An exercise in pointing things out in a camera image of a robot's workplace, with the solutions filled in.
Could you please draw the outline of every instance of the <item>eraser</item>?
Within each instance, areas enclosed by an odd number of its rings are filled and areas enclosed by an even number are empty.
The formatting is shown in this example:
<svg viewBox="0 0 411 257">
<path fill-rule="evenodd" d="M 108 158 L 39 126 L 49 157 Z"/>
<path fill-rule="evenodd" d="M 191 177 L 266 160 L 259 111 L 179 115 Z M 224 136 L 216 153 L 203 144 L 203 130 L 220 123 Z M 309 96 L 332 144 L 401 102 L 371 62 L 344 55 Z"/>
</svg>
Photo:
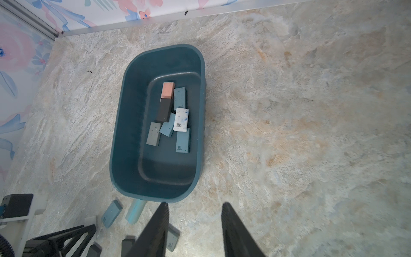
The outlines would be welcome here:
<svg viewBox="0 0 411 257">
<path fill-rule="evenodd" d="M 175 144 L 176 153 L 190 152 L 190 129 L 187 132 L 177 131 L 177 142 Z"/>
<path fill-rule="evenodd" d="M 167 231 L 167 244 L 166 248 L 170 251 L 173 252 L 175 249 L 175 246 L 177 245 L 178 238 L 180 237 L 180 234 L 177 231 L 174 231 L 170 226 Z"/>
<path fill-rule="evenodd" d="M 158 108 L 156 120 L 162 121 L 162 122 L 168 122 L 170 119 L 172 105 L 173 105 L 172 99 L 162 98 L 160 101 L 160 106 Z"/>
<path fill-rule="evenodd" d="M 173 98 L 174 82 L 164 82 L 163 90 L 161 91 L 161 98 Z"/>
<path fill-rule="evenodd" d="M 164 122 L 163 125 L 161 125 L 161 129 L 160 129 L 161 134 L 171 137 L 171 135 L 173 134 L 174 119 L 175 119 L 175 114 L 170 113 L 169 121 Z"/>
<path fill-rule="evenodd" d="M 174 131 L 187 132 L 188 109 L 177 108 L 175 111 Z"/>
<path fill-rule="evenodd" d="M 185 108 L 185 88 L 174 89 L 174 110 Z"/>
<path fill-rule="evenodd" d="M 109 228 L 114 222 L 115 218 L 120 214 L 123 207 L 117 200 L 114 200 L 102 217 L 102 222 L 106 228 Z"/>
<path fill-rule="evenodd" d="M 102 252 L 101 249 L 98 248 L 97 245 L 91 245 L 90 248 L 88 249 L 86 257 L 99 257 L 101 252 Z"/>
<path fill-rule="evenodd" d="M 135 242 L 136 240 L 131 238 L 126 238 L 121 241 L 121 257 L 126 256 Z"/>
<path fill-rule="evenodd" d="M 160 128 L 161 123 L 152 122 L 150 124 L 150 130 L 148 131 L 147 142 L 146 144 L 152 146 L 158 146 L 158 142 L 160 141 Z"/>
</svg>

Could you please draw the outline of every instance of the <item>white speckled block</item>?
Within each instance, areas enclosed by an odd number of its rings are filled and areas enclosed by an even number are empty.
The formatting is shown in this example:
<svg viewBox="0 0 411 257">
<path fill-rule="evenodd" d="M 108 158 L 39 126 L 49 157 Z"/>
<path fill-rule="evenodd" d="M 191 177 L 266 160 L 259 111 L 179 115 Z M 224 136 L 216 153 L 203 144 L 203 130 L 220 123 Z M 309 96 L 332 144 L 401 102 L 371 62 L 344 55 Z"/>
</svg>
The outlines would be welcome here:
<svg viewBox="0 0 411 257">
<path fill-rule="evenodd" d="M 175 111 L 174 131 L 187 132 L 188 109 L 177 108 Z"/>
</svg>

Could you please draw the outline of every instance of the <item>wall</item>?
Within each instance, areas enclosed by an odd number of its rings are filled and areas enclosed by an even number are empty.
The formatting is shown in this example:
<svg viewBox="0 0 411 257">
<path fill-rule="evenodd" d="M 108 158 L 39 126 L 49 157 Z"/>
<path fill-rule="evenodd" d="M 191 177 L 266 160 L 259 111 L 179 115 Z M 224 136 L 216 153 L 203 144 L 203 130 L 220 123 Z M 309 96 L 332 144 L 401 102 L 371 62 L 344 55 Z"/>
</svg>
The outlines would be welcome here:
<svg viewBox="0 0 411 257">
<path fill-rule="evenodd" d="M 0 190 L 52 45 L 0 9 Z"/>
<path fill-rule="evenodd" d="M 69 31 L 246 0 L 17 0 L 56 31 Z"/>
</svg>

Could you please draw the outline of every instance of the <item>dark teal plastic tub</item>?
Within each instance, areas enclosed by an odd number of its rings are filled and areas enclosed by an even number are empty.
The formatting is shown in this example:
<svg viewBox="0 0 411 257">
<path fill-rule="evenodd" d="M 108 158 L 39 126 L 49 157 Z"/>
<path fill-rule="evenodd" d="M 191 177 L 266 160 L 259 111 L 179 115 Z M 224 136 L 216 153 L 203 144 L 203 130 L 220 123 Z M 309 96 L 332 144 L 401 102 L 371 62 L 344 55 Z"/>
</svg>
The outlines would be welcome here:
<svg viewBox="0 0 411 257">
<path fill-rule="evenodd" d="M 123 77 L 110 157 L 111 181 L 120 193 L 173 203 L 194 189 L 203 163 L 204 73 L 202 54 L 188 44 L 150 50 L 131 61 Z M 158 146 L 145 143 L 166 81 L 186 88 L 190 153 L 175 152 L 177 132 L 171 138 L 161 134 Z"/>
</svg>

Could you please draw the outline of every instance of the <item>dark gray block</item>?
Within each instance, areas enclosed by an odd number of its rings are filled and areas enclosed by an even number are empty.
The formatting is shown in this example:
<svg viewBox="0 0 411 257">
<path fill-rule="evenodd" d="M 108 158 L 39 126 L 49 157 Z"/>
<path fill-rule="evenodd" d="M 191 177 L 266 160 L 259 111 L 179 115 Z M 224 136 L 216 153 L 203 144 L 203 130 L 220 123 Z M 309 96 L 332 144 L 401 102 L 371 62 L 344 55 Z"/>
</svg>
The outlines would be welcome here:
<svg viewBox="0 0 411 257">
<path fill-rule="evenodd" d="M 171 113 L 171 107 L 173 106 L 173 99 L 162 98 L 160 100 L 160 106 L 158 107 L 156 120 L 162 122 L 168 122 Z"/>
<path fill-rule="evenodd" d="M 146 144 L 158 146 L 158 142 L 160 141 L 160 128 L 161 123 L 152 122 L 150 124 L 150 130 L 148 131 Z"/>
<path fill-rule="evenodd" d="M 87 257 L 100 257 L 101 252 L 97 245 L 91 245 L 88 249 Z"/>
<path fill-rule="evenodd" d="M 114 222 L 115 218 L 120 214 L 123 207 L 117 200 L 114 200 L 102 217 L 102 222 L 106 228 L 109 228 Z"/>
<path fill-rule="evenodd" d="M 131 238 L 126 238 L 123 241 L 121 241 L 121 257 L 126 256 L 126 254 L 130 251 L 131 247 L 135 242 L 136 240 Z"/>
</svg>

